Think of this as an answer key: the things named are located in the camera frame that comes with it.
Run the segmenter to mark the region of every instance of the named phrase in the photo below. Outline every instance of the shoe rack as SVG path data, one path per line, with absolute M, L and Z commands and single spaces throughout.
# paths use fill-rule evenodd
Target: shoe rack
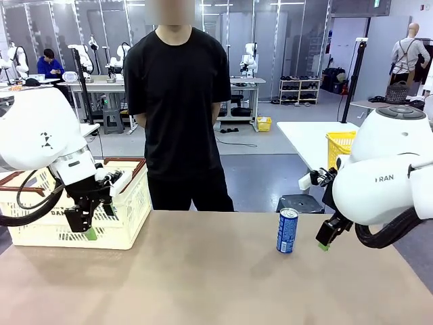
M 308 88 L 310 84 L 314 85 L 314 88 Z M 283 89 L 285 86 L 292 86 L 293 89 Z M 296 102 L 315 102 L 319 98 L 319 88 L 320 88 L 320 80 L 319 79 L 307 79 L 307 80 L 279 80 L 279 103 L 292 103 Z M 306 93 L 314 93 L 315 96 L 312 98 L 302 98 Z M 283 96 L 286 97 L 296 97 L 295 99 L 283 99 Z

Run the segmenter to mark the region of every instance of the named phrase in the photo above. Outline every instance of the can lid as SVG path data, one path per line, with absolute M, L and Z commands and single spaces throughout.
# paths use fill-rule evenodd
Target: can lid
M 296 211 L 295 209 L 292 209 L 292 208 L 281 209 L 279 214 L 285 218 L 297 218 L 298 217 L 298 211 Z

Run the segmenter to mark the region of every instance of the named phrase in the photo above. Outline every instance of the black hair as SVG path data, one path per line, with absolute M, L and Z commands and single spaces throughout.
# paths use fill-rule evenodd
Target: black hair
M 49 59 L 54 59 L 54 52 L 52 49 L 44 49 L 43 55 L 46 56 Z

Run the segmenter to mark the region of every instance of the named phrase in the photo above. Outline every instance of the mannequin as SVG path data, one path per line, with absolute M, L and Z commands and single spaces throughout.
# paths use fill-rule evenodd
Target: mannequin
M 415 39 L 418 31 L 419 24 L 410 24 L 407 37 L 395 43 L 392 50 L 391 85 L 400 81 L 405 81 L 408 86 L 412 84 L 419 54 L 424 58 L 424 63 L 421 65 L 423 68 L 426 68 L 430 62 L 430 54 L 424 44 L 422 41 Z

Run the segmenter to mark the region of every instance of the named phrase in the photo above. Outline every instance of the blue hoodie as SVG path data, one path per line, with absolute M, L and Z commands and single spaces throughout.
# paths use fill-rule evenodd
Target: blue hoodie
M 51 74 L 51 70 L 60 70 L 60 74 Z M 62 65 L 54 59 L 51 63 L 46 62 L 43 57 L 38 61 L 38 73 L 44 74 L 46 79 L 61 79 L 65 70 Z

